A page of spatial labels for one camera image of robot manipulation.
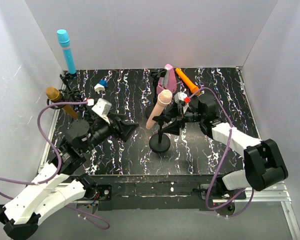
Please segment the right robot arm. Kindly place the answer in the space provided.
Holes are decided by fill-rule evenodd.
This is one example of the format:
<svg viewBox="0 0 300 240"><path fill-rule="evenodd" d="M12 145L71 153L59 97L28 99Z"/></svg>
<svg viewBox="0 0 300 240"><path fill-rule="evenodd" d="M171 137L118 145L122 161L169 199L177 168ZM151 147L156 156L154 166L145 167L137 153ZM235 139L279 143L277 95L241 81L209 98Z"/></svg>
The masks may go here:
<svg viewBox="0 0 300 240"><path fill-rule="evenodd" d="M277 143L249 136L218 115L218 103L211 94L189 98L177 93L168 115L174 121L164 133L179 135L186 123L199 123L201 132L222 143L243 157L244 169L217 176L212 185L213 195L224 195L236 190L252 188L258 192L288 178L288 170Z"/></svg>

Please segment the round base shock-mount stand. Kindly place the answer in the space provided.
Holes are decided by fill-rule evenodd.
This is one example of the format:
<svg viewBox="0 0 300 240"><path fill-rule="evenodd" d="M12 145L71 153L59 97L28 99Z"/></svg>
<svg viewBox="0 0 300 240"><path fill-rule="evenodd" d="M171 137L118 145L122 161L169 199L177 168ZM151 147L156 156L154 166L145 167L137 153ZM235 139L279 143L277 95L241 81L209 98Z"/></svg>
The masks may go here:
<svg viewBox="0 0 300 240"><path fill-rule="evenodd" d="M145 109L145 116L147 119L151 115L151 112L153 111L153 108L157 103L157 99L158 99L157 86L159 84L159 80L160 78L164 77L166 73L167 71L165 69L162 69L158 72L152 71L150 73L150 77L152 77L152 86L154 87L154 97L152 99L152 103Z"/></svg>

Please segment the beige microphone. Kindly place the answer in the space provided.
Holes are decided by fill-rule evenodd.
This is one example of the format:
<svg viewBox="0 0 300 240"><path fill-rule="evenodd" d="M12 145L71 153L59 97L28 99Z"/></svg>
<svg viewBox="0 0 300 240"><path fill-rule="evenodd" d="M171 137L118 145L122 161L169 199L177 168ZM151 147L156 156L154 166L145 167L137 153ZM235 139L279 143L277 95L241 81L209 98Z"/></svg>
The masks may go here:
<svg viewBox="0 0 300 240"><path fill-rule="evenodd" d="M173 94L170 90L165 89L161 91L157 96L157 102L154 105L154 108L152 112L150 113L150 116L146 122L146 129L150 130L154 124L155 120L153 120L154 117L160 116L163 110L168 106L172 101Z"/></svg>

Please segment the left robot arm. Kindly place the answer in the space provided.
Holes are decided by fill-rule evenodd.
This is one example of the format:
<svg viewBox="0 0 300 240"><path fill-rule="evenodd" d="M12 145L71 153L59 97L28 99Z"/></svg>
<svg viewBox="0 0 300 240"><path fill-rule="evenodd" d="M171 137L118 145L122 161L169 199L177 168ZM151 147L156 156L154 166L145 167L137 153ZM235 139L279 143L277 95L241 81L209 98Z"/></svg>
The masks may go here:
<svg viewBox="0 0 300 240"><path fill-rule="evenodd" d="M98 184L84 173L72 177L87 160L87 154L109 137L126 142L139 127L123 114L110 113L108 119L97 117L93 123L73 121L60 143L56 157L15 198L0 204L0 222L13 240L27 240L50 215L75 200L94 198ZM61 190L56 187L71 178Z"/></svg>

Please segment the gold microphone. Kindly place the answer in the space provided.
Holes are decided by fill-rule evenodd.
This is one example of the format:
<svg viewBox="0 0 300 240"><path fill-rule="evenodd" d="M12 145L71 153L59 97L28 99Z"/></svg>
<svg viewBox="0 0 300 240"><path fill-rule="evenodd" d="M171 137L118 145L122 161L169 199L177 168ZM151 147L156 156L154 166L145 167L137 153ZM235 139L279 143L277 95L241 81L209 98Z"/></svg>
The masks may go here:
<svg viewBox="0 0 300 240"><path fill-rule="evenodd" d="M45 94L47 96L47 101L46 101L47 105L50 105L52 103L70 101L69 98L67 97L67 93L64 90L57 89L53 86L47 87L45 90ZM66 114L68 114L74 120L78 119L78 114L69 104L54 106L53 109L55 110L62 109Z"/></svg>

